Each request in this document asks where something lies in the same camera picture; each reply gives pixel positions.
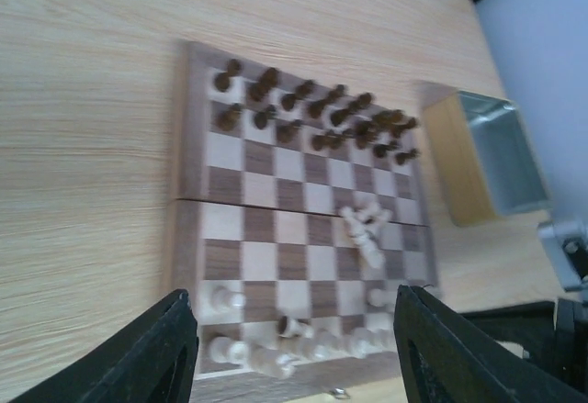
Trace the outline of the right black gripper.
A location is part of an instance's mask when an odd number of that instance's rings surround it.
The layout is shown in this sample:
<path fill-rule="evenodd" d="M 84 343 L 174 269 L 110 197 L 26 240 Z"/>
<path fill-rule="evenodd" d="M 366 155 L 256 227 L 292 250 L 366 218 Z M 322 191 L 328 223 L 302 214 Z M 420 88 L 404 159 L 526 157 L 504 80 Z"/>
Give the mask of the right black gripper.
<path fill-rule="evenodd" d="M 528 363 L 566 385 L 587 387 L 587 307 L 582 303 L 538 301 L 462 317 L 496 341 L 521 346 Z"/>

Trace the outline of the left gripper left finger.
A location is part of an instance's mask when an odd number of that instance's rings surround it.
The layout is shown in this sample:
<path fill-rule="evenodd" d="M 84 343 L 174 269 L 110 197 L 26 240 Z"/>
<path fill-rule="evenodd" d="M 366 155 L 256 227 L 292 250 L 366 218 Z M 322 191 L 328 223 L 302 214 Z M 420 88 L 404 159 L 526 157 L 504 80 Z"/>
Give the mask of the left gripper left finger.
<path fill-rule="evenodd" d="M 198 322 L 177 289 L 15 402 L 188 402 Z"/>

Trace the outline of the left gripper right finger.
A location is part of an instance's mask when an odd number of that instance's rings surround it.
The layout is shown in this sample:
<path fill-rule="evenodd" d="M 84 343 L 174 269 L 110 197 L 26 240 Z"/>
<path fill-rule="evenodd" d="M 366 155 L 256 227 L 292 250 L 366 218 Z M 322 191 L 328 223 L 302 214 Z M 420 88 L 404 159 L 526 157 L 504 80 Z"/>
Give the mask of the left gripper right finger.
<path fill-rule="evenodd" d="M 420 286 L 402 285 L 394 311 L 401 375 L 411 402 L 584 402 L 528 363 L 523 348 L 479 330 Z"/>

